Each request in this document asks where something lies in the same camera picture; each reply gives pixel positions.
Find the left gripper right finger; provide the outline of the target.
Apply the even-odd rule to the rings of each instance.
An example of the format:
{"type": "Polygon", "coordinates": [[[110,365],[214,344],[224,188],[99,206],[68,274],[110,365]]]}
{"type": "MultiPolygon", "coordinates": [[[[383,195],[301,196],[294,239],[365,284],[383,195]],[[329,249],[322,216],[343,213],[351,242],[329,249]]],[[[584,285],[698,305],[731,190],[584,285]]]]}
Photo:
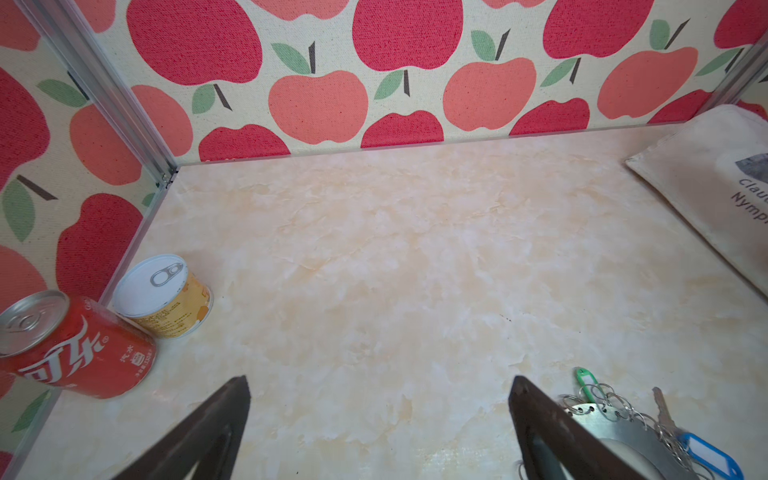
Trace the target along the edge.
{"type": "Polygon", "coordinates": [[[529,479],[645,479],[528,378],[514,377],[508,407],[529,479]]]}

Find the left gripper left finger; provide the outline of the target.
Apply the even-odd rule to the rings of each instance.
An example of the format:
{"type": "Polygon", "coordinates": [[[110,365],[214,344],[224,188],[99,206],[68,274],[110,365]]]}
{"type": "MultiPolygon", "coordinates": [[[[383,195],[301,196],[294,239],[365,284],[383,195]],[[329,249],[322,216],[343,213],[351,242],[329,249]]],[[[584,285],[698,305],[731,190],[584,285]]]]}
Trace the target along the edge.
{"type": "Polygon", "coordinates": [[[231,378],[116,477],[229,479],[250,402],[247,378],[231,378]]]}

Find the metal disc with key rings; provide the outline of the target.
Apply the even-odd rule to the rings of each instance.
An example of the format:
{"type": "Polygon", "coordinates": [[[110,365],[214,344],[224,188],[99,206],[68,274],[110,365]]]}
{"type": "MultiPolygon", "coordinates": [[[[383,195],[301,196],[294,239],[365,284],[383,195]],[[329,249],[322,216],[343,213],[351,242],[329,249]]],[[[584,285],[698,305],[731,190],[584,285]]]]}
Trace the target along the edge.
{"type": "MultiPolygon", "coordinates": [[[[579,411],[575,419],[616,455],[635,465],[645,479],[704,479],[685,468],[660,436],[658,420],[635,408],[608,384],[599,383],[603,393],[596,403],[589,403],[579,388],[572,394],[552,398],[563,406],[579,411]]],[[[522,479],[529,479],[523,460],[518,466],[522,479]]]]}

